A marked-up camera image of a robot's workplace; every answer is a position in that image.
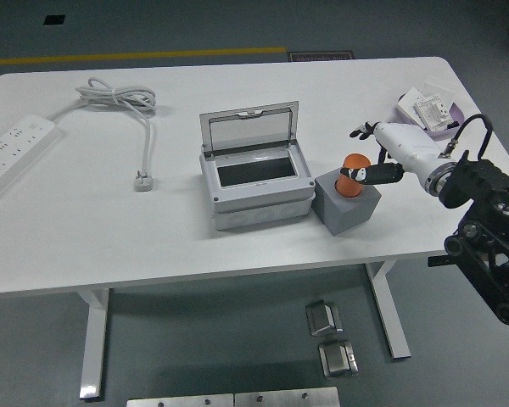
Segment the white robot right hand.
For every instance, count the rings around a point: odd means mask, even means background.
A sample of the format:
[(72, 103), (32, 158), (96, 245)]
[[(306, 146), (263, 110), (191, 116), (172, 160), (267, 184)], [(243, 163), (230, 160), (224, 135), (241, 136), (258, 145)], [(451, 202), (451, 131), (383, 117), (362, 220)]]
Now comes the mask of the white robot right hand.
[(361, 140), (373, 136), (381, 146), (376, 164), (363, 164), (358, 169), (347, 164), (341, 170), (343, 176), (361, 185), (396, 183), (405, 173), (412, 173), (427, 193), (437, 196), (455, 166), (451, 159), (441, 155), (436, 142), (417, 125), (367, 122), (350, 136)]

